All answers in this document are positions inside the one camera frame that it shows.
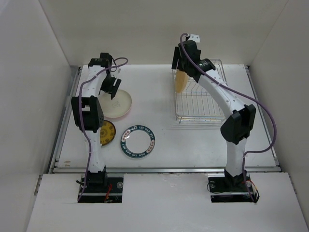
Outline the tan yellow plate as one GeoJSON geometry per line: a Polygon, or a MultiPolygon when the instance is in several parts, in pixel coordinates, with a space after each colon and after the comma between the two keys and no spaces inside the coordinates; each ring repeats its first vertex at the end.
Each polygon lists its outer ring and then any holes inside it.
{"type": "Polygon", "coordinates": [[[189,80],[187,73],[177,70],[175,76],[175,91],[176,93],[181,93],[184,91],[189,80]]]}

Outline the white plate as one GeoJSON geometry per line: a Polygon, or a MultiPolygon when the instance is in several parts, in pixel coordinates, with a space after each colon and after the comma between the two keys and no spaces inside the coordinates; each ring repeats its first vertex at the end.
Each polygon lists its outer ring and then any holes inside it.
{"type": "Polygon", "coordinates": [[[131,109],[132,97],[125,90],[118,90],[115,97],[111,99],[107,93],[98,97],[103,114],[107,118],[115,119],[125,116],[131,109]]]}

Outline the pink plastic plate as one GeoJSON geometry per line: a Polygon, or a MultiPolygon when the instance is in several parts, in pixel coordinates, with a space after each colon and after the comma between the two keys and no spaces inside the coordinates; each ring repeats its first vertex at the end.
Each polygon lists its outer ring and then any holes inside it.
{"type": "Polygon", "coordinates": [[[130,113],[131,113],[131,109],[132,108],[129,108],[125,114],[121,115],[121,116],[118,116],[118,117],[109,117],[109,116],[106,116],[104,115],[104,118],[108,119],[108,120],[122,120],[124,118],[126,118],[130,113]]]}

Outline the brown gold plate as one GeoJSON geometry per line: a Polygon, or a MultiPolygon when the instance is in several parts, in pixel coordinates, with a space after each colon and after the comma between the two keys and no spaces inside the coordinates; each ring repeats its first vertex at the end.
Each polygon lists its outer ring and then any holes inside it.
{"type": "Polygon", "coordinates": [[[101,146],[105,146],[111,143],[114,140],[115,135],[116,135],[115,125],[108,120],[104,120],[103,125],[100,129],[101,146]]]}

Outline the blue rimmed grey plate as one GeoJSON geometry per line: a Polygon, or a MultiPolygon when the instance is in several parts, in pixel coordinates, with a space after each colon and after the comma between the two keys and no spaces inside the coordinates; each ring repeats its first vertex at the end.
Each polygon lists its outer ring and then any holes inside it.
{"type": "Polygon", "coordinates": [[[120,146],[126,156],[137,160],[148,156],[153,151],[155,142],[155,134],[150,128],[134,125],[124,131],[120,146]]]}

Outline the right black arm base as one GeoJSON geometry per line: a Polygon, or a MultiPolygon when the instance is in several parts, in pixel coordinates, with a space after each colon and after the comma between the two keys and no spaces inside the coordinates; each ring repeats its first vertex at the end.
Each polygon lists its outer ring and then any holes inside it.
{"type": "Polygon", "coordinates": [[[249,176],[236,179],[233,184],[225,176],[209,176],[207,190],[210,192],[212,203],[257,203],[259,191],[249,176]]]}

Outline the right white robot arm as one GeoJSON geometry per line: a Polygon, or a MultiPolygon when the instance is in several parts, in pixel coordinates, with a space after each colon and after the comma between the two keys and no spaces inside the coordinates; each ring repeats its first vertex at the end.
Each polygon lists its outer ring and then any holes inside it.
{"type": "Polygon", "coordinates": [[[224,186],[235,190],[245,185],[246,172],[243,155],[247,139],[253,129],[256,108],[246,105],[236,97],[219,75],[215,65],[207,58],[200,58],[201,51],[195,41],[181,42],[175,47],[172,68],[185,72],[210,93],[221,108],[225,122],[220,128],[227,144],[227,164],[224,186]]]}

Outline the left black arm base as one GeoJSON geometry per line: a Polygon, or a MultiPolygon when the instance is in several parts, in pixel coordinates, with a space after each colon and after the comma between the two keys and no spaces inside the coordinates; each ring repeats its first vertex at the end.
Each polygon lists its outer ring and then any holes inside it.
{"type": "Polygon", "coordinates": [[[87,173],[76,180],[79,185],[78,203],[121,203],[124,188],[124,175],[107,172],[87,173]]]}

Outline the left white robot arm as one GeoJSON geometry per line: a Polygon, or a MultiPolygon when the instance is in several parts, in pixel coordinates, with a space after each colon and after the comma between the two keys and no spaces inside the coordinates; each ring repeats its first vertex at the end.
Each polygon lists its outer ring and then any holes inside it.
{"type": "Polygon", "coordinates": [[[78,94],[71,98],[75,125],[83,133],[88,144],[88,158],[84,179],[79,183],[81,192],[87,190],[104,191],[108,186],[106,165],[101,154],[100,129],[104,113],[99,103],[100,92],[113,99],[121,80],[112,76],[111,70],[117,69],[115,59],[109,53],[101,53],[88,64],[88,76],[81,83],[78,94]]]}

